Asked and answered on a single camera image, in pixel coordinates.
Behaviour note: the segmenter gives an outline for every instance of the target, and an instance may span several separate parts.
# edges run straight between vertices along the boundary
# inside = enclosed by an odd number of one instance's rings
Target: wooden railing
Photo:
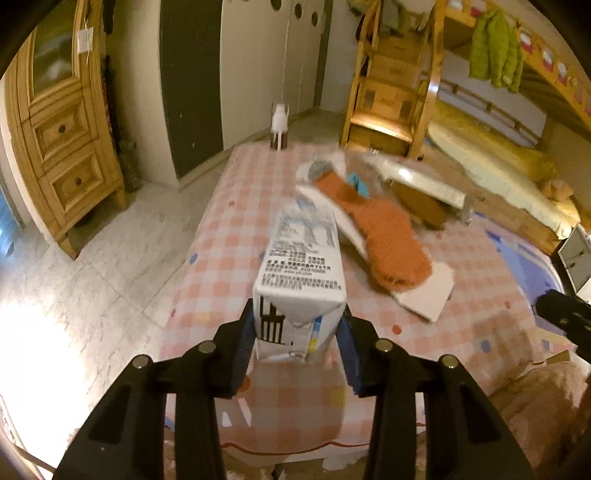
[[[428,72],[428,83],[424,96],[419,100],[417,111],[411,122],[413,142],[408,149],[408,157],[417,158],[423,140],[427,133],[427,127],[431,121],[437,101],[439,82],[441,81],[441,68],[443,66],[443,25],[446,15],[446,0],[437,0],[431,14],[431,62]]]
[[[379,30],[379,16],[382,11],[382,1],[375,0],[368,10],[365,12],[363,23],[361,25],[361,34],[359,35],[359,42],[357,43],[357,57],[355,58],[355,70],[353,73],[353,81],[351,82],[351,91],[349,94],[349,104],[347,106],[347,113],[345,116],[345,126],[343,127],[343,135],[341,143],[347,144],[349,137],[349,129],[351,127],[351,116],[355,108],[355,98],[357,97],[357,89],[359,88],[359,77],[361,75],[361,67],[365,61],[366,56],[377,49],[378,46],[378,30]],[[371,43],[367,40],[369,26],[373,26],[373,34]]]
[[[499,8],[492,0],[485,0],[483,4],[487,11]],[[482,9],[472,6],[471,0],[450,0],[446,7],[447,17],[468,27],[474,27],[476,18],[482,13]],[[574,74],[576,69],[561,59],[543,38],[524,25],[519,18],[507,12],[504,14],[515,25],[525,62],[558,91],[591,129],[591,95]]]
[[[490,115],[492,118],[499,119],[508,128],[514,130],[529,144],[536,146],[540,141],[540,136],[537,135],[533,130],[526,127],[510,113],[505,112],[503,109],[497,107],[491,101],[486,100],[477,93],[471,92],[470,90],[462,87],[461,85],[458,85],[457,83],[453,83],[444,79],[441,80],[440,91],[449,93],[450,95],[455,95],[461,100],[466,101],[466,103],[478,108],[479,110],[482,110],[484,113]],[[496,132],[500,133],[501,135],[506,136],[505,133],[493,127],[492,125],[488,126],[492,130],[495,130]]]

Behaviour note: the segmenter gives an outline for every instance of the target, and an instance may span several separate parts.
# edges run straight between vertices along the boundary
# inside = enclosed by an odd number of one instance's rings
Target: green jacket
[[[523,72],[523,54],[501,10],[489,11],[476,20],[470,51],[470,77],[490,80],[495,88],[517,93]]]

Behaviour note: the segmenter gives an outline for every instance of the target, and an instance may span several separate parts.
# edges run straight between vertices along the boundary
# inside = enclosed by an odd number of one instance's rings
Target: tablecloth
[[[335,146],[294,144],[283,152],[266,143],[233,152],[197,229],[163,331],[161,359],[180,356],[217,327],[236,320],[248,298],[275,217],[294,196],[297,167]],[[445,231],[419,231],[433,259],[454,269],[455,286],[436,323],[410,313],[385,294],[363,261],[343,247],[348,304],[379,336],[412,355],[437,359],[453,353],[487,394],[539,360],[530,305],[487,238],[483,220],[449,222]],[[374,399],[347,386],[336,342],[320,366],[251,361],[237,397],[216,400],[220,441],[252,455],[314,452],[326,445],[369,443]],[[167,415],[173,419],[174,404]],[[417,425],[425,422],[421,399]]]

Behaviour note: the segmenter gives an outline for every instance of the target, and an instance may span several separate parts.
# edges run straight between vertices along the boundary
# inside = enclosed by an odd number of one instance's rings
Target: pink blanket
[[[272,152],[246,144],[232,154],[187,254],[163,333],[161,359],[182,355],[217,327],[236,320],[252,296],[252,283],[283,201],[294,195],[297,167],[334,147],[294,144]],[[443,232],[422,231],[430,255],[454,269],[456,284],[437,323],[396,304],[368,276],[362,260],[343,249],[348,303],[382,337],[413,355],[437,359],[453,353],[490,394],[527,364],[541,359],[530,341],[534,317],[482,219],[467,227],[450,222]],[[374,399],[347,386],[336,342],[321,367],[251,361],[242,392],[217,400],[220,441],[245,455],[345,453],[369,443]],[[173,419],[174,406],[167,409]],[[425,422],[417,403],[417,425]]]

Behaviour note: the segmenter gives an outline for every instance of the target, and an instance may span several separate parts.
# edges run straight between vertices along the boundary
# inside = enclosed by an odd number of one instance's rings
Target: white carton
[[[284,206],[252,298],[260,361],[322,359],[347,303],[331,209],[306,200]]]

